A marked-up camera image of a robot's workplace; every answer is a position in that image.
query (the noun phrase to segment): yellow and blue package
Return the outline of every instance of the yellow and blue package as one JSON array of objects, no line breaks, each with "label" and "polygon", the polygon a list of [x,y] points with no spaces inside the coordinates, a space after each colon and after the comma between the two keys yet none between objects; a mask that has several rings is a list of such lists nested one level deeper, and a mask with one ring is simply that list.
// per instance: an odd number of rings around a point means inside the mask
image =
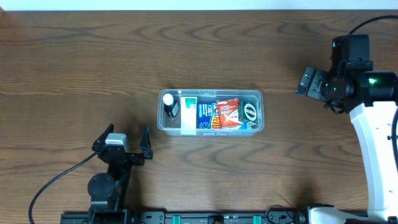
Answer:
[{"label": "yellow and blue package", "polygon": [[220,129],[221,121],[216,103],[198,104],[198,128]]}]

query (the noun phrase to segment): green component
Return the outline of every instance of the green component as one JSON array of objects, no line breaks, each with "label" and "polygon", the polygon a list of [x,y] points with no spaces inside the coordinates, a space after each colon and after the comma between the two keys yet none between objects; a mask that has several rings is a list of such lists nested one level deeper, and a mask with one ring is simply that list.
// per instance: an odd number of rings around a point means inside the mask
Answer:
[{"label": "green component", "polygon": [[261,216],[253,215],[253,224],[261,224]]},{"label": "green component", "polygon": [[173,216],[173,224],[181,224],[181,216],[174,215]]},{"label": "green component", "polygon": [[370,84],[375,84],[377,82],[377,80],[375,80],[374,78],[370,78],[369,79],[369,83]]}]

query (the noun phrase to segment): white bottle cap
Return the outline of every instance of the white bottle cap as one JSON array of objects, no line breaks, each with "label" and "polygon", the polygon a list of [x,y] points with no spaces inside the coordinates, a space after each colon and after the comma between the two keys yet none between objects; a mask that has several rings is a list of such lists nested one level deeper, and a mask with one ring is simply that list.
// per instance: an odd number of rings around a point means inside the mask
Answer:
[{"label": "white bottle cap", "polygon": [[170,93],[165,94],[163,96],[163,103],[166,104],[167,106],[172,105],[173,102],[174,102],[174,98],[173,98],[173,96]]}]

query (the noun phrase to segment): green strip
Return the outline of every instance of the green strip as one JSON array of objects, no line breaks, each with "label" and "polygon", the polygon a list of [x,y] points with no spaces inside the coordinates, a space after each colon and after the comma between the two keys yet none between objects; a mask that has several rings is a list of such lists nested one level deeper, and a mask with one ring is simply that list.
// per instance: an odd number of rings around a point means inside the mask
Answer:
[{"label": "green strip", "polygon": [[174,215],[173,216],[173,224],[181,224],[181,216]]},{"label": "green strip", "polygon": [[261,224],[261,216],[253,215],[253,224]]}]

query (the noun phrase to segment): wooden table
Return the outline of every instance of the wooden table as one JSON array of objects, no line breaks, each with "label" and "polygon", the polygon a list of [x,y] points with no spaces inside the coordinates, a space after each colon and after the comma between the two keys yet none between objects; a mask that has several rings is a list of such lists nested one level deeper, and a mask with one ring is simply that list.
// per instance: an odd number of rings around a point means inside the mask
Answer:
[{"label": "wooden table", "polygon": [[[154,160],[134,168],[130,206],[265,210],[330,203],[366,209],[347,114],[295,94],[306,66],[328,70],[331,39],[394,11],[5,12],[0,23],[0,223],[27,223],[36,192],[91,154],[109,123]],[[398,72],[397,21],[361,28],[375,70]],[[266,127],[252,138],[171,137],[157,128],[164,88],[255,89]],[[52,184],[36,223],[87,211],[92,159]]]}]

